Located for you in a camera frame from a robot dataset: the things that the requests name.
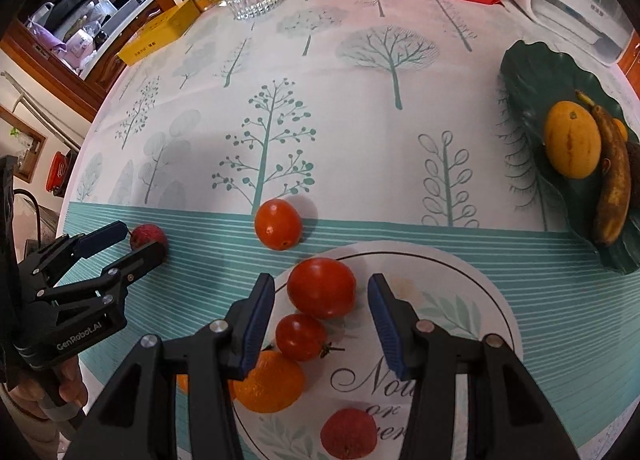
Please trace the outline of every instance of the dark green tray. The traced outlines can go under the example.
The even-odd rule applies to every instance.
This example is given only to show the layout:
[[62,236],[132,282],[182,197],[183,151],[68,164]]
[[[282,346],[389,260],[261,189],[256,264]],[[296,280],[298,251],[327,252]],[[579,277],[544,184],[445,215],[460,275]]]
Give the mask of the dark green tray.
[[540,176],[555,188],[564,200],[571,229],[600,257],[602,265],[624,275],[640,268],[640,213],[629,210],[625,227],[609,247],[595,246],[590,240],[593,217],[600,197],[602,174],[598,167],[586,179],[567,179],[546,158],[543,130],[546,113],[558,101],[574,101],[575,90],[582,90],[596,104],[625,123],[629,140],[638,136],[626,125],[622,108],[605,94],[598,78],[579,68],[569,54],[554,52],[543,42],[527,45],[518,41],[504,53],[500,71],[507,89],[511,115],[518,120],[529,139]]

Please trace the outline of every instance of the purple cloth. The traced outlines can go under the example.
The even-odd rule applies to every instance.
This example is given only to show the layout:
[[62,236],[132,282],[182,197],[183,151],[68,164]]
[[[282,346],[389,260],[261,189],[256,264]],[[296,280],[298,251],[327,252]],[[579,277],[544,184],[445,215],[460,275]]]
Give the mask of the purple cloth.
[[37,24],[35,22],[31,22],[30,27],[28,27],[29,32],[36,37],[36,39],[47,49],[52,52],[56,52],[57,50],[61,50],[66,52],[66,44],[62,42],[62,40],[57,39],[53,34],[47,31],[43,26]]

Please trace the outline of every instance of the human hand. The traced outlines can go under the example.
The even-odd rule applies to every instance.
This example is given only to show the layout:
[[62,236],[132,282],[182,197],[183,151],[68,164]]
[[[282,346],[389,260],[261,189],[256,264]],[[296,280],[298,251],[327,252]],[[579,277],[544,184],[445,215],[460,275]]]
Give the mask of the human hand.
[[[82,382],[78,356],[63,362],[60,365],[60,371],[64,377],[64,380],[60,381],[60,396],[67,402],[76,403],[80,408],[84,407],[89,399],[89,392]],[[15,404],[26,413],[46,419],[47,416],[38,406],[38,401],[44,395],[42,387],[25,372],[20,372],[18,385],[9,392]]]

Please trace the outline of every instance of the teal striped border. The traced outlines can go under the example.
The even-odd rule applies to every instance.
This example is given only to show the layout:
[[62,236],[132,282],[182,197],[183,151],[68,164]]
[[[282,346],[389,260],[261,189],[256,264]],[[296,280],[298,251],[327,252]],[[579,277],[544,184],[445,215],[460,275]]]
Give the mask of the teal striped border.
[[[171,248],[168,263],[130,289],[129,326],[82,354],[101,382],[143,333],[164,339],[192,333],[247,296],[260,272],[275,277],[332,247],[396,240],[452,253],[495,283],[516,316],[524,363],[576,446],[640,394],[640,274],[604,271],[596,254],[569,233],[305,220],[303,243],[277,253],[255,238],[248,215],[85,203],[69,204],[64,230],[87,233],[114,220],[130,227],[156,223]],[[82,260],[63,282],[93,277],[128,250],[119,243]],[[178,442],[188,449],[181,398],[178,408]]]

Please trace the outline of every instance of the red round fruit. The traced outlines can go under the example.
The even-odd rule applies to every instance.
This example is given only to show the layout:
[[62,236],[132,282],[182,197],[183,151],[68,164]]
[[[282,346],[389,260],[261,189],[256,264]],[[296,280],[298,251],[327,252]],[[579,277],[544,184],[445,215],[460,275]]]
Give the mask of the red round fruit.
[[376,421],[356,408],[338,410],[322,426],[320,442],[331,456],[340,460],[363,458],[378,443]]
[[302,236],[302,219],[286,200],[272,198],[262,204],[254,218],[255,234],[266,247],[284,251]]
[[284,316],[276,326],[278,349],[294,361],[310,361],[329,352],[322,323],[306,314]]
[[164,246],[166,253],[169,253],[169,240],[164,231],[155,224],[142,224],[136,227],[129,238],[131,250],[135,251],[147,245],[149,242],[160,242]]
[[291,271],[287,294],[296,309],[316,319],[342,317],[353,310],[356,278],[338,260],[309,258]]

